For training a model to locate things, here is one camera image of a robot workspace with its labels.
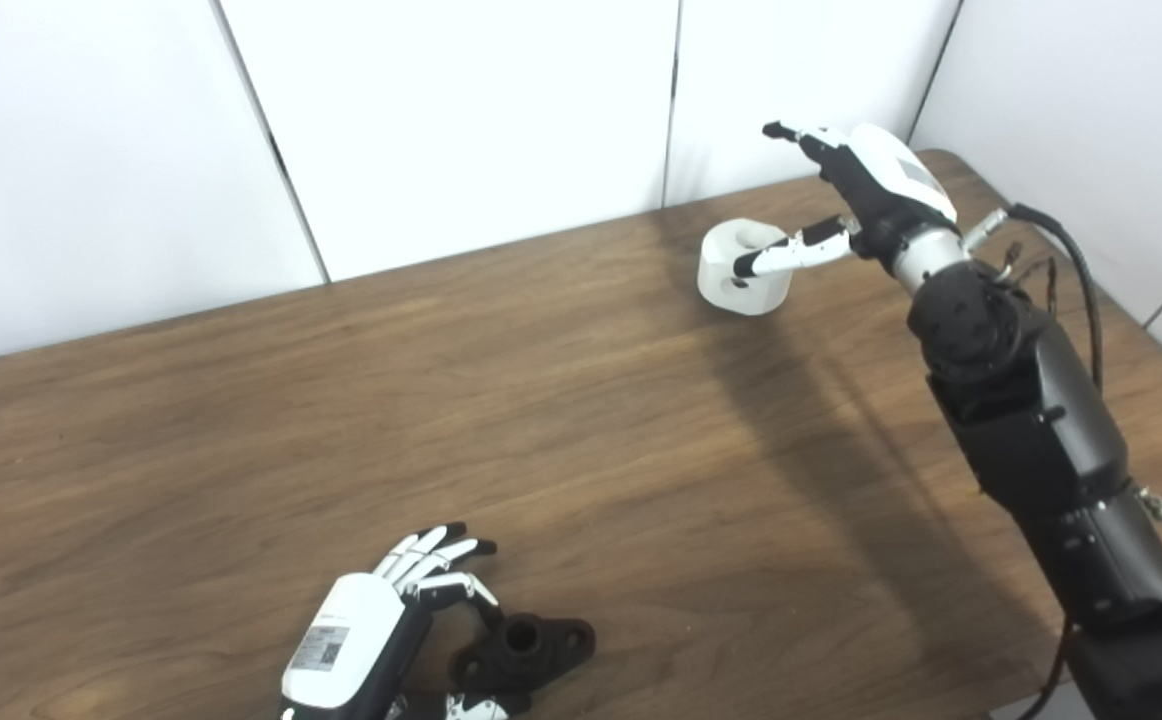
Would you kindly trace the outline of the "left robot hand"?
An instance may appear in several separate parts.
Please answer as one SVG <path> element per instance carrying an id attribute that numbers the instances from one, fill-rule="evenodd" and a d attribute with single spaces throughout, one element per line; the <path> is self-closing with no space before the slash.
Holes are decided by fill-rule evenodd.
<path id="1" fill-rule="evenodd" d="M 497 597 L 462 560 L 497 543 L 454 521 L 404 537 L 371 571 L 335 579 L 281 675 L 279 719 L 509 719 L 528 693 L 404 691 L 433 615 L 468 603 L 485 625 L 504 618 Z"/>

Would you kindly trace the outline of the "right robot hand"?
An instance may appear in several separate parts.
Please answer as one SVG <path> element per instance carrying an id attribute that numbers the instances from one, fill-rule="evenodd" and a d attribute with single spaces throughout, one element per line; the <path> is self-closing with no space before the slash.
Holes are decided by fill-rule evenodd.
<path id="1" fill-rule="evenodd" d="M 799 146 L 849 214 L 822 219 L 737 255 L 732 262 L 737 281 L 811 268 L 846 255 L 889 262 L 914 235 L 928 229 L 959 231 L 957 213 L 942 183 L 887 129 L 861 123 L 845 135 L 829 128 L 795 129 L 774 120 L 761 132 Z"/>

